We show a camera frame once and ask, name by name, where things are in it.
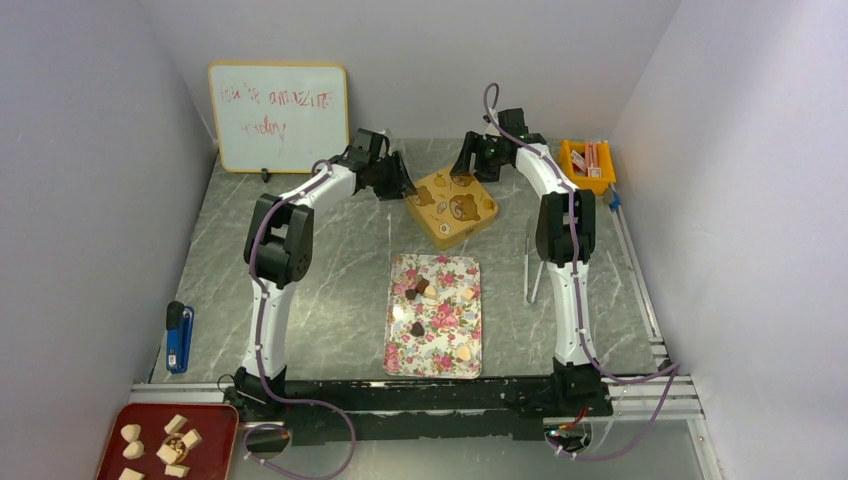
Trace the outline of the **silver tin lid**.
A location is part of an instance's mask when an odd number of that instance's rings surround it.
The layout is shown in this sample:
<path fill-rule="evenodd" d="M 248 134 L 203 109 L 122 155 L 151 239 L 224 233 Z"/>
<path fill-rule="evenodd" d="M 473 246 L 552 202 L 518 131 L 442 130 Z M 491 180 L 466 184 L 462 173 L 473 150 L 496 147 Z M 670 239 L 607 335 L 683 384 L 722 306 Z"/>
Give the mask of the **silver tin lid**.
<path fill-rule="evenodd" d="M 499 207 L 480 181 L 473 175 L 452 177 L 450 171 L 448 166 L 414 182 L 416 193 L 405 198 L 410 213 L 448 212 L 462 222 L 497 216 Z"/>

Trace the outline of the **gold chocolate tin box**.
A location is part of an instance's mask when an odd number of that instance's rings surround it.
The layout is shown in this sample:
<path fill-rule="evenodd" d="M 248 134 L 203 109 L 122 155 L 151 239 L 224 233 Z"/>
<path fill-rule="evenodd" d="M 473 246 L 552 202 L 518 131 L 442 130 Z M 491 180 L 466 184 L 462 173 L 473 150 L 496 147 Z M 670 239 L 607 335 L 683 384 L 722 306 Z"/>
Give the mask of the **gold chocolate tin box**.
<path fill-rule="evenodd" d="M 448 212 L 442 216 L 426 214 L 417 210 L 410 213 L 416 224 L 425 234 L 426 238 L 440 250 L 446 250 L 456 246 L 468 238 L 482 232 L 492 225 L 496 215 L 491 215 L 482 220 L 462 222 L 455 219 Z"/>

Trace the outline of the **floral rectangular tray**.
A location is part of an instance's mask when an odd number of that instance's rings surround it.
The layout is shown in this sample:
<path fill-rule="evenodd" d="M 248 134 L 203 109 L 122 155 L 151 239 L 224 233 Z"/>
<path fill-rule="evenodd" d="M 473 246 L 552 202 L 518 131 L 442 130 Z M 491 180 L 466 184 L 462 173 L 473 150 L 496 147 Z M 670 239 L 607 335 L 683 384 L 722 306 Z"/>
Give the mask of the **floral rectangular tray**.
<path fill-rule="evenodd" d="M 426 278 L 437 299 L 423 295 L 407 300 L 405 291 Z M 467 256 L 398 254 L 390 273 L 383 368 L 390 376 L 470 380 L 483 369 L 480 263 Z M 473 288 L 475 297 L 461 294 Z M 423 337 L 413 337 L 410 327 L 420 322 Z M 456 357 L 467 346 L 469 362 Z"/>

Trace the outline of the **metal tongs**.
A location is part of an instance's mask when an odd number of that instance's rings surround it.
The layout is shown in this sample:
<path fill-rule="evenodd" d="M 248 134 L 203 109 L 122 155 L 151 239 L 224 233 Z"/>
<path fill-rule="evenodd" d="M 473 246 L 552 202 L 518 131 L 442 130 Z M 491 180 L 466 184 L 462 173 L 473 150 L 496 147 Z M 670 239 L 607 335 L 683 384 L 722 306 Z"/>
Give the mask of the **metal tongs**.
<path fill-rule="evenodd" d="M 545 270 L 545 263 L 539 261 L 536 267 L 533 268 L 531 254 L 535 252 L 534 235 L 527 230 L 524 239 L 524 277 L 523 277 L 523 302 L 526 306 L 536 302 L 538 296 L 539 285 L 541 282 L 542 273 Z"/>

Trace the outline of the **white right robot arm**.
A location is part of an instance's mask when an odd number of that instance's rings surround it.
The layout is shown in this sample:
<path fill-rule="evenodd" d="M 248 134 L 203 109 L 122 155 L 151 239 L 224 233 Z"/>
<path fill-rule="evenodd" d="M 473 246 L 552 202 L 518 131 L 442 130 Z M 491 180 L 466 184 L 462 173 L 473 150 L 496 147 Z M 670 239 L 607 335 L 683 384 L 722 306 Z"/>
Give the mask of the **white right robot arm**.
<path fill-rule="evenodd" d="M 571 415 L 589 399 L 603 398 L 603 382 L 587 331 L 587 276 L 596 244 L 595 194 L 580 189 L 553 160 L 546 140 L 532 133 L 520 108 L 491 110 L 483 134 L 466 133 L 453 177 L 473 176 L 496 182 L 504 166 L 514 167 L 539 198 L 534 229 L 539 271 L 549 274 L 555 301 L 556 344 L 549 399 Z"/>

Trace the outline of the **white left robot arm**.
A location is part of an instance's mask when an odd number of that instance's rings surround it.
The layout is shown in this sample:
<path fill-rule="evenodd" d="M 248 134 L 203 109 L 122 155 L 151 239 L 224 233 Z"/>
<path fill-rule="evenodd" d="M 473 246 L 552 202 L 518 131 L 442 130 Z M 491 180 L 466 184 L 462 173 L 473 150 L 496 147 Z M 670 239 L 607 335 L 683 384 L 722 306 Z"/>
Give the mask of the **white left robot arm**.
<path fill-rule="evenodd" d="M 358 129 L 341 154 L 317 161 L 302 185 L 256 201 L 244 249 L 253 296 L 250 343 L 233 393 L 258 418 L 271 420 L 285 409 L 288 318 L 312 263 L 316 219 L 364 189 L 380 200 L 398 200 L 413 188 L 387 133 Z"/>

